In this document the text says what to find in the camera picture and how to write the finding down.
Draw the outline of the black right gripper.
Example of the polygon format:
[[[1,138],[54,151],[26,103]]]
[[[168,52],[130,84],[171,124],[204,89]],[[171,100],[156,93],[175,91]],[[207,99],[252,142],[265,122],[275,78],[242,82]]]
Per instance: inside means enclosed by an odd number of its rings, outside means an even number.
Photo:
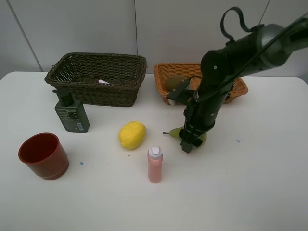
[[[218,92],[213,96],[201,100],[193,97],[185,109],[184,128],[180,132],[181,149],[190,153],[195,147],[205,144],[206,133],[215,125],[215,120],[221,106],[228,96],[228,92]]]

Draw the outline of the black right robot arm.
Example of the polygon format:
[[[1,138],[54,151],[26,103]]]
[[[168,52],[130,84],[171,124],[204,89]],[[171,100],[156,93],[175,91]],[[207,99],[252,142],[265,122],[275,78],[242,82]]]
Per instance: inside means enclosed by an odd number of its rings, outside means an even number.
[[[260,24],[248,28],[240,8],[231,7],[239,16],[247,36],[235,40],[220,21],[222,34],[228,38],[223,49],[210,50],[200,62],[202,79],[197,90],[184,90],[185,123],[180,132],[181,149],[190,153],[202,144],[201,137],[215,125],[217,114],[238,77],[280,67],[291,54],[308,46],[308,15],[287,27]]]

